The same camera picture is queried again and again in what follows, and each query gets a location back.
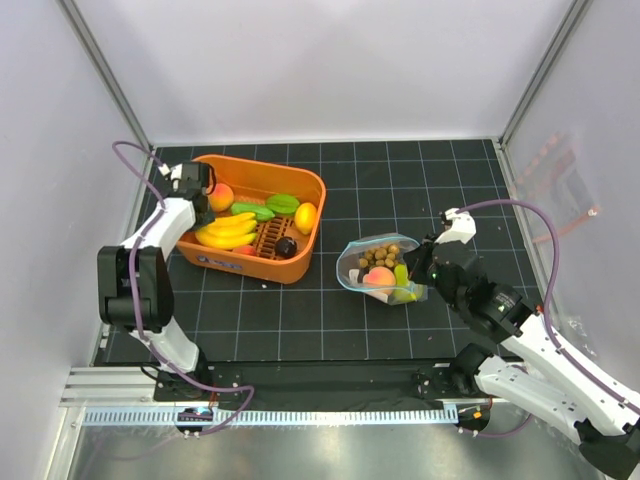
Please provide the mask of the brown longan bunch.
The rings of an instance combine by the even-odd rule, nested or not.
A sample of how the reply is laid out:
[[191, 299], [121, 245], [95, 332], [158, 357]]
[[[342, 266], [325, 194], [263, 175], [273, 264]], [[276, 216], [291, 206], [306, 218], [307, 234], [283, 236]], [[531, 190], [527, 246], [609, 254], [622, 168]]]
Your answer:
[[395, 243], [367, 247], [358, 258], [360, 269], [386, 267], [393, 270], [399, 264], [400, 248]]

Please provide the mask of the green pear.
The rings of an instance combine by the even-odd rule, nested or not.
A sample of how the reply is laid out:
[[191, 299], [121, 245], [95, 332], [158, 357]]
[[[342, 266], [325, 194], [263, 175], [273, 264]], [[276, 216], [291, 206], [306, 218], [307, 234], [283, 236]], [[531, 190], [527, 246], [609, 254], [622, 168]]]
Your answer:
[[396, 265], [393, 273], [396, 284], [391, 294], [392, 304], [412, 303], [422, 298], [424, 288], [409, 279], [409, 272], [405, 264]]

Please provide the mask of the clear zip top bag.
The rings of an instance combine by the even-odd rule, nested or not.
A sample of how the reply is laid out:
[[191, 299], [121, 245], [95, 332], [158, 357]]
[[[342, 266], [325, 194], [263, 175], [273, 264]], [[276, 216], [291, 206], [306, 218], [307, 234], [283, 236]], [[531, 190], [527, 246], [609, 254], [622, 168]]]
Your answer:
[[346, 290], [368, 295], [386, 305], [426, 301], [427, 287], [409, 279], [404, 259], [406, 253], [418, 246], [418, 241], [398, 233], [351, 241], [336, 261], [336, 279]]

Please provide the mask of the yellow banana bunch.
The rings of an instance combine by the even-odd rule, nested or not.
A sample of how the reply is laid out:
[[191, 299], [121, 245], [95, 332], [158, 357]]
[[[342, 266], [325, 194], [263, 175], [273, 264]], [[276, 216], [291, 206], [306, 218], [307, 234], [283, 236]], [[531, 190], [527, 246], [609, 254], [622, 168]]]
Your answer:
[[223, 217], [197, 230], [195, 238], [206, 247], [233, 250], [254, 242], [257, 224], [252, 213]]

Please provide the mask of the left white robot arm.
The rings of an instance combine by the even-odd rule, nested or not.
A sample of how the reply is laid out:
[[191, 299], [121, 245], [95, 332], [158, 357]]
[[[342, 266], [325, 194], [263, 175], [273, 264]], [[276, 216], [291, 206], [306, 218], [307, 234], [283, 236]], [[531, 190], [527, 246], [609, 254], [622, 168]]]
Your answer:
[[206, 356], [175, 319], [167, 258], [178, 240], [213, 218], [208, 195], [215, 170], [206, 163], [160, 166], [169, 192], [159, 195], [149, 218], [129, 238], [97, 255], [99, 314], [103, 323], [127, 331], [177, 379], [190, 400], [208, 395], [212, 377]]

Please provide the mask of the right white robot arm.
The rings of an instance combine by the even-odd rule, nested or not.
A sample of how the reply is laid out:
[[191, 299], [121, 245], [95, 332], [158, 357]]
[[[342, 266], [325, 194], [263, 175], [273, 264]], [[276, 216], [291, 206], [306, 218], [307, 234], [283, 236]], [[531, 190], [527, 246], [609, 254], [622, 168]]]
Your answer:
[[523, 374], [470, 344], [450, 372], [457, 393], [502, 397], [563, 433], [606, 476], [632, 475], [639, 464], [637, 391], [576, 349], [513, 287], [489, 280], [480, 257], [462, 242], [427, 242], [403, 259], [411, 281], [434, 288], [471, 330], [542, 375]]

